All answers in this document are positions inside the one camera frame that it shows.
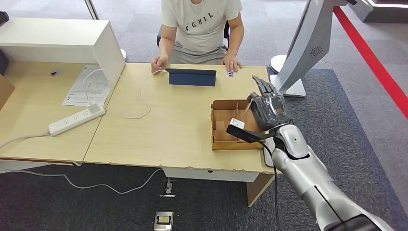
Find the gray carpet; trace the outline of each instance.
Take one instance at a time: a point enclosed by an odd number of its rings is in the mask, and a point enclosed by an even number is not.
[[[408,230],[407,216],[335,73],[311,70],[303,81],[307,96],[288,99],[288,111],[339,188],[396,230]],[[103,182],[122,191],[142,184],[153,170],[89,164],[35,169],[66,173],[82,186]],[[155,212],[163,210],[175,212],[175,231],[277,230],[273,185],[247,208],[245,183],[177,179],[177,197],[160,198],[164,179],[160,172],[143,189],[118,195],[107,188],[78,190],[62,178],[1,174],[0,230],[148,231]],[[317,230],[284,177],[278,183],[281,230]]]

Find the wooden desk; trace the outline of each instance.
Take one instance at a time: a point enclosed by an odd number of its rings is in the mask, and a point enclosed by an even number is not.
[[[84,162],[163,167],[169,177],[254,181],[247,183],[251,206],[274,179],[260,150],[212,151],[211,103],[246,99],[258,88],[252,75],[267,79],[265,67],[244,67],[235,77],[220,65],[181,65],[172,68],[217,70],[216,87],[169,85],[168,73],[153,76],[150,64],[127,64],[102,118]],[[149,78],[140,96],[136,93]]]
[[[48,124],[80,111],[61,106],[84,64],[10,63],[5,77],[16,87],[0,111],[0,143],[46,132]],[[61,68],[60,75],[51,71]],[[0,159],[53,163],[82,162],[101,118],[56,137],[13,142],[0,150]]]

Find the power outlet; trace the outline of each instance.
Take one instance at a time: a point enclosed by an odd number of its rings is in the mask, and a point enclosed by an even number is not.
[[[95,118],[98,118],[106,114],[106,110],[100,103],[94,103],[89,105],[85,110],[68,116],[67,118],[58,120],[55,123],[48,125],[48,129],[52,136],[57,136],[68,130],[76,128],[82,124],[85,124]]]

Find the human hand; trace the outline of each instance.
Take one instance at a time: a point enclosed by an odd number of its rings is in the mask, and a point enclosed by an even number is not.
[[[168,62],[168,56],[167,55],[158,55],[152,58],[152,73],[156,71],[162,71],[166,68]]]
[[[237,57],[235,57],[235,55],[228,53],[221,60],[221,64],[225,65],[227,71],[231,72],[238,72],[238,67],[242,68],[242,64],[238,62]]]

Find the robotic arm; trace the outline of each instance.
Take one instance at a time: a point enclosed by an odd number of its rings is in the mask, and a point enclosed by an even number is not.
[[[308,146],[302,132],[282,119],[286,118],[283,97],[274,91],[270,83],[253,78],[262,96],[251,93],[248,102],[252,104],[251,110],[256,110],[253,114],[258,126],[268,128],[268,133],[247,131],[244,123],[236,119],[232,119],[227,132],[249,143],[273,138],[275,149],[271,155],[274,166],[284,174],[297,195],[306,203],[320,230],[393,230],[381,218],[354,203],[334,184],[326,166]]]

